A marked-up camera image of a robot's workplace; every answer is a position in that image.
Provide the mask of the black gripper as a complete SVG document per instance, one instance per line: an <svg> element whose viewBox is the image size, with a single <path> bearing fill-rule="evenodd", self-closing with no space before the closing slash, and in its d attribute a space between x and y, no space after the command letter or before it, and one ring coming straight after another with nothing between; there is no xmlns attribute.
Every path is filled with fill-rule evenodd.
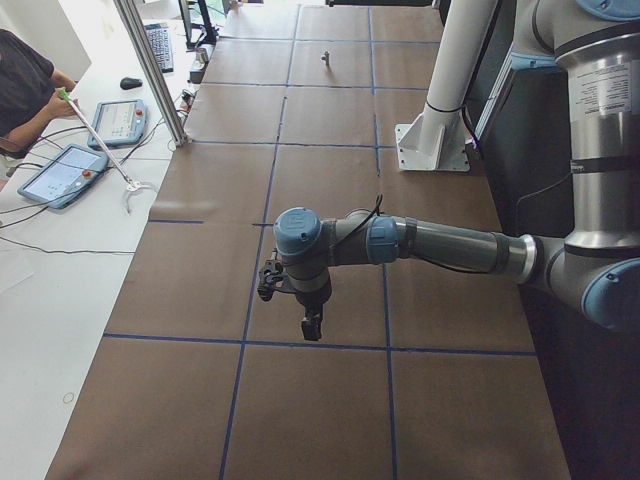
<svg viewBox="0 0 640 480"><path fill-rule="evenodd" d="M319 341L322 338L321 324L323 320L323 305L331 297L331 280L328 279L319 289L310 292L299 291L296 300L305 306L301 330L306 341Z"/></svg>

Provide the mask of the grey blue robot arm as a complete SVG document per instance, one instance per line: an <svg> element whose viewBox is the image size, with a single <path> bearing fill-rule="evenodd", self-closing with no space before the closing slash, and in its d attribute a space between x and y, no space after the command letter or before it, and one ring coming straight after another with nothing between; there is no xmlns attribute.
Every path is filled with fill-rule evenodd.
<svg viewBox="0 0 640 480"><path fill-rule="evenodd" d="M263 300L296 297L306 339L321 336L333 266L416 258L543 289L591 322L639 330L639 5L521 1L511 64L568 75L574 228L565 238L509 237L357 209L320 219L296 207L275 221L259 274Z"/></svg>

